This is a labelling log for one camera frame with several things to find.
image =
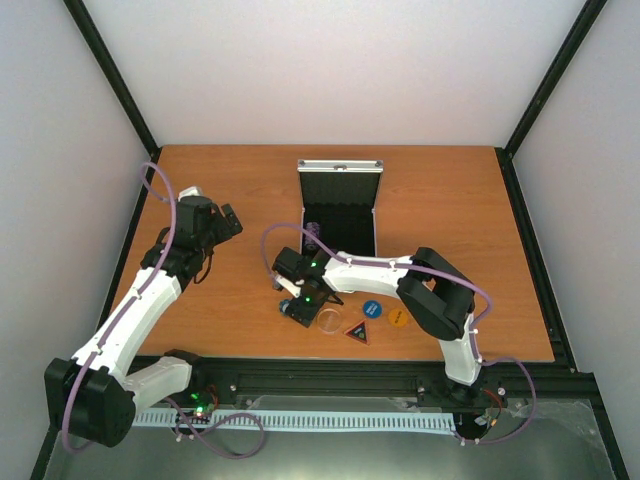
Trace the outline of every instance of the brown table surface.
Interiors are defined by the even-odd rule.
[[[392,326],[386,312],[367,321],[369,345],[343,331],[364,318],[368,294],[343,295],[343,323],[329,335],[304,328],[278,311],[284,292],[271,288],[260,256],[262,231],[276,222],[300,222],[297,160],[384,160],[376,206],[379,256],[401,256],[431,247],[493,297],[494,312],[480,324],[485,358],[512,355],[552,361],[522,244],[493,148],[423,146],[167,146],[159,165],[176,192],[202,187],[230,203],[244,231],[215,249],[213,268],[191,284],[159,319],[139,353],[172,348],[203,356],[438,360],[435,339],[410,320]],[[159,176],[153,186],[165,192]],[[169,224],[166,204],[149,195],[122,275],[116,300],[133,281],[139,262]],[[298,232],[275,230],[270,262],[284,246],[297,248]],[[376,298],[388,312],[399,300]],[[477,300],[478,308],[484,301]]]

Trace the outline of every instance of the white wall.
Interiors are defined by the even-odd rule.
[[[580,368],[640,478],[640,3],[609,2],[517,154]]]
[[[145,152],[62,1],[0,6],[0,477],[28,478],[43,373],[95,328]]]
[[[583,0],[100,0],[160,144],[504,145]]]

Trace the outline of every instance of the black triangle with red border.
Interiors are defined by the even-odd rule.
[[[347,329],[344,334],[349,337],[369,345],[369,338],[367,337],[367,324],[364,320],[358,322],[353,327]]]

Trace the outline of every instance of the black case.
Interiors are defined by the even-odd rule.
[[[380,160],[299,160],[302,226],[319,225],[320,240],[337,251],[376,256],[375,205]],[[301,242],[301,251],[316,249]]]

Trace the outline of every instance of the black frame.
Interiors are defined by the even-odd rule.
[[[142,114],[135,104],[118,68],[102,40],[82,0],[64,0],[89,48],[102,68],[122,104],[151,160],[158,162],[162,148],[158,147]],[[593,374],[576,370],[571,346],[564,329],[549,276],[531,224],[513,159],[545,103],[551,96],[562,74],[580,47],[606,0],[587,0],[560,47],[545,77],[536,90],[529,106],[518,122],[504,148],[496,148],[496,156],[509,196],[511,208],[525,251],[533,284],[542,310],[547,333],[553,348],[554,362],[528,363],[538,396],[541,398],[571,398],[588,400],[595,414],[600,434],[617,478],[629,475],[615,440],[598,385]],[[147,178],[151,180],[153,172]],[[101,314],[102,324],[108,317],[115,300],[120,277],[142,214],[147,191],[142,188],[129,225],[127,236],[116,265],[113,280]],[[132,369],[143,368],[157,357],[136,357]],[[420,386],[442,374],[442,362],[370,362],[370,361],[314,361],[314,360],[250,360],[203,359],[207,375],[215,378],[223,402],[234,402],[237,396],[272,395],[348,395],[416,397],[419,403],[429,400],[420,394]],[[512,364],[501,364],[488,369],[489,381],[500,381],[512,397],[529,396],[528,385],[520,370]],[[57,435],[49,429],[32,479],[42,479]]]

